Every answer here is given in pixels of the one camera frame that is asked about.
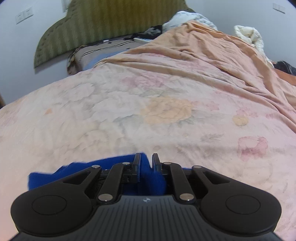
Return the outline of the blue beaded sweater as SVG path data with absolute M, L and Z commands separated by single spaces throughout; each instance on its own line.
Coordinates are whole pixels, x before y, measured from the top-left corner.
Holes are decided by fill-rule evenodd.
M 146 154 L 141 154 L 139 182 L 134 188 L 126 189 L 122 195 L 132 196 L 163 196 L 165 194 L 166 182 L 161 173 L 155 171 L 152 167 L 152 161 L 149 162 Z M 37 187 L 44 186 L 59 179 L 63 179 L 66 184 L 80 185 L 91 178 L 89 184 L 85 188 L 85 194 L 91 199 L 97 198 L 100 188 L 104 183 L 109 170 L 113 165 L 132 161 L 135 154 L 118 156 L 108 159 L 92 161 L 89 163 L 72 163 L 68 166 L 59 168 L 53 174 L 31 173 L 29 175 L 28 186 L 32 190 Z

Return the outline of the black clothing on pillow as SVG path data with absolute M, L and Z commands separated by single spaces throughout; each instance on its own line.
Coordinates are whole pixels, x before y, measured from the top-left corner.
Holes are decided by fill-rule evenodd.
M 153 39 L 156 39 L 161 34 L 162 34 L 162 25 L 157 25 L 157 26 L 148 28 L 144 32 L 133 34 L 132 38 L 153 40 Z

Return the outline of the pink floral bed sheet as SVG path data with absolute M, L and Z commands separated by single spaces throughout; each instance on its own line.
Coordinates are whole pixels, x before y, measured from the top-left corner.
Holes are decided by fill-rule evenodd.
M 295 86 L 269 68 L 121 54 L 1 110 L 1 240 L 33 172 L 143 152 L 202 165 L 281 203 L 295 240 Z

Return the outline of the striped brown pillow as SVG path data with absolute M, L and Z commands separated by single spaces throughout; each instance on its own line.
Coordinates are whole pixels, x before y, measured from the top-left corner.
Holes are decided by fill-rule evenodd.
M 82 45 L 76 48 L 68 57 L 67 73 L 75 75 L 78 72 L 91 69 L 97 62 L 139 47 L 151 40 L 140 38 L 122 38 L 104 40 L 92 45 Z

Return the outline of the orange blanket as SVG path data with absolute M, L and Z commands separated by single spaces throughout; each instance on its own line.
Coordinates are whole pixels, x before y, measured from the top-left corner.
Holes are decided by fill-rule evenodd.
M 250 44 L 189 21 L 107 63 L 189 77 L 277 110 L 295 122 L 295 82 L 280 78 Z

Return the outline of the green striped headboard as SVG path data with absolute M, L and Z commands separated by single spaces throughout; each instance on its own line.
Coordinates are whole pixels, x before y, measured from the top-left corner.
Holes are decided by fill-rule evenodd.
M 178 11 L 192 9 L 181 0 L 71 1 L 66 16 L 49 27 L 39 40 L 34 67 L 82 45 L 162 25 Z

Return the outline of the white quilt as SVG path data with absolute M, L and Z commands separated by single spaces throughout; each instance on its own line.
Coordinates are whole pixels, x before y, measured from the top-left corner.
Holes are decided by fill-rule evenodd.
M 207 27 L 213 28 L 214 30 L 218 30 L 217 27 L 205 16 L 199 14 L 199 13 L 191 13 L 188 11 L 178 11 L 173 15 L 173 17 L 166 23 L 162 25 L 162 32 L 167 32 L 168 30 L 172 28 L 176 28 L 181 26 L 182 24 L 188 22 L 188 21 L 197 21 L 198 23 L 201 23 L 203 25 L 206 25 Z

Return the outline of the cream fluffy blanket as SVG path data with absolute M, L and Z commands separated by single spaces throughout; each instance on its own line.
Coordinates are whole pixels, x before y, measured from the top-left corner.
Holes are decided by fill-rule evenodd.
M 264 42 L 258 30 L 253 27 L 236 25 L 234 26 L 234 33 L 238 38 L 254 47 L 266 59 L 268 65 L 274 68 L 272 61 L 264 52 Z

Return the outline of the white wall switch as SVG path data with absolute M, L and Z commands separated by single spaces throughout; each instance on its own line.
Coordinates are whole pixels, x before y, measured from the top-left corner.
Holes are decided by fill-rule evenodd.
M 34 13 L 33 13 L 32 7 L 18 13 L 15 17 L 16 24 L 19 24 L 20 22 L 32 17 L 33 15 L 34 15 Z

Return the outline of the white wall socket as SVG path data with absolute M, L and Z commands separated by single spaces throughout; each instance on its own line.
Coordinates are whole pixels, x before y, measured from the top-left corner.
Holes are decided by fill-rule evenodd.
M 279 4 L 276 4 L 276 3 L 273 3 L 273 9 L 280 12 L 280 13 L 283 13 L 285 14 L 285 7 L 284 6 L 281 6 Z

